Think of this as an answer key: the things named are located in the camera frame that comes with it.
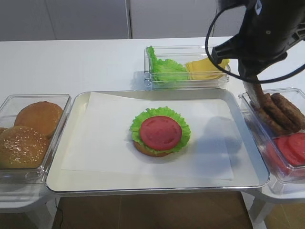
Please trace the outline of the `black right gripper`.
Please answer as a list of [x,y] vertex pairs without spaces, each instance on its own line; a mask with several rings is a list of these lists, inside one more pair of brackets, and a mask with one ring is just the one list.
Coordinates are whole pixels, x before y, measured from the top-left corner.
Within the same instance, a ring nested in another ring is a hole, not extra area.
[[243,81],[253,106],[258,107],[256,83],[275,83],[305,69],[302,65],[284,76],[269,80],[256,77],[284,60],[287,51],[305,39],[303,0],[221,0],[211,26],[227,10],[245,6],[239,32],[211,51],[211,62],[220,71]]

